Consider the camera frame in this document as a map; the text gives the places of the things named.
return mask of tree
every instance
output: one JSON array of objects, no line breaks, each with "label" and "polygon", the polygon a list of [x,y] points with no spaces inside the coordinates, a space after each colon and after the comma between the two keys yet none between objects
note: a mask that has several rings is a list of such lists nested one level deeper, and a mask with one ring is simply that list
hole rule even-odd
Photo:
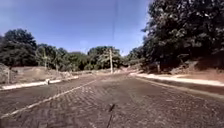
[{"label": "tree", "polygon": [[34,37],[30,32],[24,29],[14,29],[9,30],[5,33],[3,42],[6,43],[15,43],[15,44],[27,44],[32,47],[33,50],[36,50],[37,44],[34,40]]},{"label": "tree", "polygon": [[47,44],[39,44],[36,50],[36,60],[39,66],[45,66],[47,69],[55,68],[57,58],[57,49],[56,47],[47,45]]},{"label": "tree", "polygon": [[94,65],[94,69],[106,69],[110,67],[110,53],[112,49],[113,65],[114,67],[120,67],[121,55],[120,51],[112,46],[98,46],[92,48],[88,52],[90,63]]},{"label": "tree", "polygon": [[224,41],[222,0],[155,0],[144,29],[146,63],[178,65],[178,56],[195,58],[220,50]]},{"label": "tree", "polygon": [[26,30],[9,30],[1,39],[0,63],[12,66],[35,66],[36,43]]}]

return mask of blue sky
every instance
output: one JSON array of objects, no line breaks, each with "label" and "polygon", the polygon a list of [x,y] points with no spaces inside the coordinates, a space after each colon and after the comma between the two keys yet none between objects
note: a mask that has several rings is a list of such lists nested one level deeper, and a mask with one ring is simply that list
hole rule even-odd
[{"label": "blue sky", "polygon": [[0,34],[24,28],[38,43],[82,52],[113,45],[125,55],[142,44],[149,1],[117,0],[116,11],[115,0],[0,0]]}]

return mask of sidewalk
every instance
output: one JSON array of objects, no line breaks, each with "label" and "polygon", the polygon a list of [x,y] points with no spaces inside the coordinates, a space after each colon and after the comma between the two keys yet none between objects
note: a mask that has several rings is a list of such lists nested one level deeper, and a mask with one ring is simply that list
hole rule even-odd
[{"label": "sidewalk", "polygon": [[131,73],[130,75],[137,76],[149,81],[167,84],[169,86],[184,87],[188,89],[224,95],[224,83],[220,81],[181,78],[183,75],[169,76],[138,73]]},{"label": "sidewalk", "polygon": [[12,90],[12,89],[17,89],[17,88],[26,88],[26,87],[47,85],[48,82],[49,82],[49,84],[55,84],[55,83],[60,83],[60,82],[63,82],[63,81],[74,80],[74,79],[78,79],[78,76],[74,76],[74,77],[71,77],[71,78],[68,78],[68,79],[63,79],[63,80],[46,80],[46,81],[40,81],[40,82],[6,85],[6,86],[1,86],[0,91],[2,91],[2,90]]}]

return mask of road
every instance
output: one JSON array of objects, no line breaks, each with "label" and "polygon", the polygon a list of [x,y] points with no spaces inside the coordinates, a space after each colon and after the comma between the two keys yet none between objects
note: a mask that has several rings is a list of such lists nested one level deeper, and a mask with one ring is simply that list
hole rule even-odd
[{"label": "road", "polygon": [[[109,108],[115,104],[112,112]],[[222,128],[224,102],[127,74],[0,91],[1,128]]]}]

